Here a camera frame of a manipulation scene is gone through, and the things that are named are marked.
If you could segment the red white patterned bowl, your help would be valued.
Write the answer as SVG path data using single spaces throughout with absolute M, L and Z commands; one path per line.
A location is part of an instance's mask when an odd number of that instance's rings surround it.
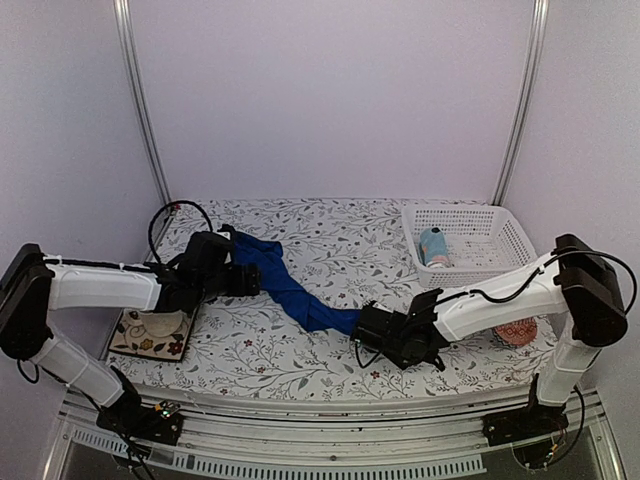
M 527 318 L 495 327 L 493 332 L 503 344 L 523 347 L 536 339 L 538 327 L 533 318 Z

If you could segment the light blue orange dotted towel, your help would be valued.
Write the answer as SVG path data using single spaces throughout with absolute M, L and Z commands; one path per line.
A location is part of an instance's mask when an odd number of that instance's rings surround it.
M 428 268 L 448 268 L 450 259 L 443 232 L 438 227 L 425 229 L 419 240 L 420 259 Z

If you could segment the white plastic perforated basket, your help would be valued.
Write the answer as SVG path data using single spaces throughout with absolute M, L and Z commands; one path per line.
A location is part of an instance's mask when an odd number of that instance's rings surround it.
M 506 209 L 477 204 L 407 205 L 401 221 L 421 287 L 462 287 L 520 268 L 537 253 L 516 218 Z M 437 228 L 448 265 L 427 266 L 420 241 Z

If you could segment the floral square coaster tile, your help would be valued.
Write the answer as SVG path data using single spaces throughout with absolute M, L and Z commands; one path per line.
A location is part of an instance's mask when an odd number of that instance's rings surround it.
M 142 326 L 142 311 L 124 309 L 112 333 L 108 351 L 120 355 L 178 363 L 185 356 L 191 335 L 194 315 L 184 313 L 180 329 L 169 337 L 149 335 Z

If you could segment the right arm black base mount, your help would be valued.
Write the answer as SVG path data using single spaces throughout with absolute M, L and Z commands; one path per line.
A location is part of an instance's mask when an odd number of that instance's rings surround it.
M 560 432 L 569 425 L 564 409 L 564 404 L 541 405 L 537 398 L 537 381 L 534 381 L 524 407 L 482 417 L 482 434 L 490 446 L 498 446 Z

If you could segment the cream ribbed mug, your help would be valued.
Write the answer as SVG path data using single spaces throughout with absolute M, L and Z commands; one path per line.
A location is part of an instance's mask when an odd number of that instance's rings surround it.
M 184 320 L 181 311 L 171 313 L 143 312 L 141 314 L 142 326 L 152 337 L 164 338 L 176 333 Z

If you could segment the aluminium frame post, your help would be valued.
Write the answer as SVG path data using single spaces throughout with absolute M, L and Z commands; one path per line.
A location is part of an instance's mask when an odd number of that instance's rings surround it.
M 113 1 L 116 27 L 121 45 L 124 68 L 131 91 L 134 112 L 139 126 L 143 148 L 149 163 L 151 177 L 160 201 L 165 204 L 172 200 L 167 176 L 160 159 L 151 115 L 144 91 L 141 68 L 136 51 L 130 2 Z
M 543 55 L 549 5 L 550 2 L 548 0 L 535 0 L 533 2 L 530 32 L 519 95 L 497 184 L 491 199 L 491 204 L 494 206 L 502 206 L 505 203 L 515 173 L 528 114 L 534 96 L 536 78 Z

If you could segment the front aluminium rail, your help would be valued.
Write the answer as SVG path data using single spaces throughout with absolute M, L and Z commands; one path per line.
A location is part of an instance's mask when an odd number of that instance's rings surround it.
M 553 464 L 535 468 L 550 436 L 491 445 L 483 419 L 525 404 L 524 387 L 413 399 L 290 401 L 144 386 L 145 403 L 174 400 L 174 446 L 144 442 L 138 466 L 96 412 L 69 392 L 45 457 L 46 479 L 629 479 L 599 393 L 567 405 Z

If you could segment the left aluminium frame post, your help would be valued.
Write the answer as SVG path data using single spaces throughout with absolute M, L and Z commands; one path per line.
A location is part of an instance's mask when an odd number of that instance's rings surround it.
M 167 176 L 160 159 L 151 115 L 144 91 L 141 68 L 136 51 L 130 2 L 113 1 L 116 27 L 121 45 L 124 68 L 131 91 L 134 112 L 139 126 L 143 148 L 149 163 L 151 177 L 160 201 L 165 204 L 172 200 Z

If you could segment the dark blue towel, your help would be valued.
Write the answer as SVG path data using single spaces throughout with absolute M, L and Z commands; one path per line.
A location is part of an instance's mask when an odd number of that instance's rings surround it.
M 283 261 L 280 242 L 264 241 L 237 232 L 234 240 L 236 263 L 255 264 L 260 271 L 261 290 L 282 307 L 306 332 L 335 330 L 350 336 L 360 319 L 360 309 L 336 309 L 322 303 L 290 274 Z

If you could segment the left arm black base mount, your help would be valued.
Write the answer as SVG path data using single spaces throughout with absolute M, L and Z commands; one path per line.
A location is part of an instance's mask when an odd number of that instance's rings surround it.
M 96 425 L 127 438 L 176 446 L 184 422 L 181 405 L 163 400 L 154 406 L 144 406 L 133 384 L 118 369 L 112 370 L 121 381 L 123 394 L 111 406 L 99 409 Z

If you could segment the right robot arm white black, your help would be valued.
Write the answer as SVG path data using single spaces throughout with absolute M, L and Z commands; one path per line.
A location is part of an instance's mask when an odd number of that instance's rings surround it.
M 621 259 L 591 249 L 573 234 L 532 263 L 468 286 L 436 288 L 415 296 L 407 312 L 371 302 L 351 333 L 401 369 L 431 364 L 442 369 L 442 349 L 478 332 L 538 316 L 559 315 L 565 324 L 551 359 L 535 382 L 534 398 L 517 415 L 517 427 L 537 436 L 552 424 L 600 351 L 628 331 L 632 301 L 622 298 Z

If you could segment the right aluminium frame post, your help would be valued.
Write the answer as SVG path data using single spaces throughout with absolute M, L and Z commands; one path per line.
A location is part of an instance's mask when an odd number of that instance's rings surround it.
M 536 78 L 543 55 L 549 5 L 550 2 L 548 0 L 535 0 L 533 2 L 530 32 L 519 95 L 497 184 L 491 199 L 491 204 L 494 206 L 502 206 L 505 203 L 515 173 L 528 114 L 534 96 Z

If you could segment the floral patterned tablecloth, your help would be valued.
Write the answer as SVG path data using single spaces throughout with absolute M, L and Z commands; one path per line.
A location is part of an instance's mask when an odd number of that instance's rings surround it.
M 333 308 L 376 300 L 404 311 L 422 291 L 401 221 L 407 205 L 474 204 L 394 199 L 209 200 L 181 208 L 159 244 L 170 259 L 208 224 L 228 224 L 280 242 L 290 275 Z M 545 318 L 536 339 L 503 344 L 491 331 L 442 352 L 445 370 L 401 370 L 355 349 L 333 330 L 308 333 L 267 294 L 221 298 L 203 306 L 185 356 L 171 363 L 108 353 L 132 382 L 156 388 L 273 400 L 391 400 L 524 387 L 551 355 L 556 337 Z

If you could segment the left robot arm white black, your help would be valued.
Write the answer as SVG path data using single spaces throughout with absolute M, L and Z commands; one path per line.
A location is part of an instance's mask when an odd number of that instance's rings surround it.
M 172 335 L 199 307 L 219 296 L 255 296 L 260 273 L 241 265 L 235 232 L 197 232 L 184 253 L 166 264 L 67 260 L 21 247 L 1 279 L 1 350 L 30 361 L 76 387 L 108 410 L 128 434 L 148 426 L 137 392 L 113 370 L 47 324 L 50 312 L 68 308 L 121 308 L 144 326 Z

